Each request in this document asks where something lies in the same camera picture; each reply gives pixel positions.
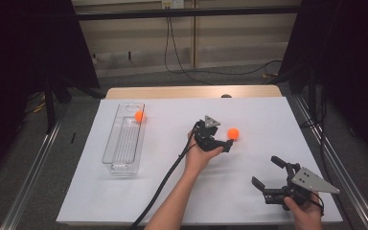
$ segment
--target orange ball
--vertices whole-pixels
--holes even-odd
[[[228,130],[228,137],[229,137],[229,139],[233,139],[233,140],[238,139],[238,137],[239,137],[239,131],[238,131],[238,129],[237,128],[234,128],[234,127],[230,128]]]
[[[142,122],[142,120],[145,118],[145,113],[143,111],[137,111],[134,114],[134,119],[136,119],[137,122]]]

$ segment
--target metal bracket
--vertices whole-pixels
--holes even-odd
[[[294,177],[292,177],[291,181],[293,184],[310,191],[325,192],[330,194],[340,193],[340,190],[334,187],[334,185],[328,183],[326,180],[305,167],[301,168],[301,170],[298,171]]]
[[[220,122],[214,120],[210,116],[205,115],[205,127],[217,127],[220,125]]]

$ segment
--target human arm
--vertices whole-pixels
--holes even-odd
[[[310,199],[318,203],[318,193],[312,193]],[[318,206],[311,202],[306,202],[300,207],[289,196],[285,197],[284,201],[286,206],[294,214],[294,225],[296,230],[322,230],[321,209]]]
[[[189,146],[190,149],[186,154],[184,173],[175,184],[169,196],[151,217],[146,225],[146,230],[173,230],[180,228],[191,191],[196,184],[196,179],[208,165],[208,162],[223,151],[222,147],[204,151],[196,144],[194,137],[192,137]]]

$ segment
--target human hand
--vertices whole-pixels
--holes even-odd
[[[210,151],[202,150],[196,143],[194,135],[191,137],[189,148],[185,160],[184,174],[194,176],[198,176],[207,167],[209,161],[223,151],[223,147],[218,147]]]
[[[318,193],[311,194],[310,199],[318,203]],[[284,199],[286,206],[294,214],[294,224],[296,230],[321,230],[321,209],[312,204],[306,202],[302,207],[298,206],[295,201],[287,196]]]

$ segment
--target black cable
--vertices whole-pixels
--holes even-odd
[[[177,48],[175,45],[175,40],[174,40],[174,35],[173,35],[173,23],[172,20],[170,18],[168,18],[168,22],[167,22],[167,41],[166,41],[166,49],[164,51],[164,64],[166,66],[166,69],[173,74],[188,74],[188,73],[207,73],[207,74],[217,74],[217,75],[228,75],[228,76],[241,76],[241,75],[248,75],[248,74],[253,74],[258,72],[259,70],[265,69],[267,65],[274,63],[274,62],[282,62],[282,60],[271,60],[267,63],[265,63],[263,66],[252,70],[252,71],[248,71],[248,72],[243,72],[243,73],[224,73],[224,72],[217,72],[217,71],[209,71],[209,70],[184,70],[181,63],[180,63],[180,59],[178,57],[178,52],[177,52]],[[171,69],[169,69],[169,66],[167,65],[167,48],[169,46],[169,38],[170,38],[170,33],[172,33],[172,42],[174,45],[174,50],[175,50],[175,55],[177,57],[178,63],[180,65],[181,71],[173,71]],[[206,83],[206,84],[211,84],[202,80],[196,80],[194,78],[189,77],[191,80],[193,81],[201,81],[202,83]]]
[[[311,192],[311,194],[318,197],[319,201],[321,201],[321,204],[319,204],[318,202],[313,201],[312,199],[309,199],[310,203],[318,206],[321,209],[321,217],[324,216],[324,209],[325,209],[324,200],[322,200],[322,198],[319,197],[319,195],[316,194],[316,193]]]
[[[317,119],[315,121],[315,119],[311,117],[308,120],[306,120],[304,123],[302,123],[301,125],[299,125],[299,127],[302,128],[302,127],[315,127],[315,126],[320,126],[320,124],[322,124],[325,121],[325,116],[326,116],[326,111],[324,111],[324,113],[321,113],[321,111],[323,109],[325,109],[325,110],[327,109],[327,106],[326,106],[326,98],[325,97],[323,99],[321,98],[321,103],[318,106],[318,108],[316,109],[316,115],[317,116],[320,115],[320,118],[321,119]]]
[[[272,61],[270,61],[270,62],[268,62],[268,63],[266,63],[264,66],[263,66],[263,68],[264,68],[264,73],[265,73],[265,78],[264,78],[264,81],[261,83],[261,84],[266,84],[266,82],[267,82],[267,80],[268,80],[268,73],[267,73],[267,65],[268,64],[271,64],[271,63],[273,63],[273,62],[282,62],[281,60],[272,60]]]
[[[175,160],[174,164],[172,164],[172,167],[169,169],[169,171],[167,172],[167,174],[164,176],[162,182],[160,183],[159,187],[157,188],[156,193],[154,194],[153,198],[151,199],[151,201],[148,204],[148,206],[146,207],[146,209],[139,216],[139,218],[132,223],[132,225],[129,228],[130,230],[135,230],[137,228],[137,226],[139,225],[140,221],[142,221],[142,219],[146,216],[146,214],[149,212],[150,208],[153,206],[153,204],[156,201],[156,199],[159,197],[161,191],[163,190],[164,185],[166,184],[167,180],[169,179],[169,177],[174,172],[175,168],[178,166],[178,164],[180,163],[180,161],[187,154],[188,150],[190,150],[190,148],[192,148],[193,146],[196,145],[196,144],[193,144],[192,146],[188,147],[190,145],[191,139],[194,136],[194,132],[196,130],[196,125],[197,125],[197,123],[195,123],[193,129],[191,130],[190,136],[188,138],[188,141],[187,141],[187,144],[185,145],[184,150],[181,152],[180,155],[178,155],[178,159]]]
[[[171,18],[167,18],[167,43],[166,43],[166,50],[164,52],[164,63],[166,65],[166,68],[167,70],[169,70],[169,72],[173,72],[173,73],[176,73],[174,71],[171,71],[168,67],[167,67],[167,63],[166,63],[166,53],[167,53],[167,47],[169,45],[169,34],[170,34],[170,31],[172,32],[172,43],[174,45],[174,50],[175,50],[175,56],[177,57],[177,60],[178,60],[178,64],[181,68],[181,71],[180,73],[183,73],[187,76],[187,78],[189,78],[190,80],[193,80],[193,81],[198,81],[198,82],[201,82],[201,83],[204,83],[204,84],[208,84],[208,85],[213,85],[211,84],[210,82],[207,82],[207,81],[204,81],[204,80],[197,80],[197,79],[194,79],[192,77],[190,77],[190,75],[187,74],[187,72],[184,70],[183,66],[181,65],[181,61],[180,61],[180,58],[178,56],[178,52],[177,52],[177,47],[175,46],[175,39],[174,39],[174,33],[173,33],[173,23],[172,23],[172,19]]]

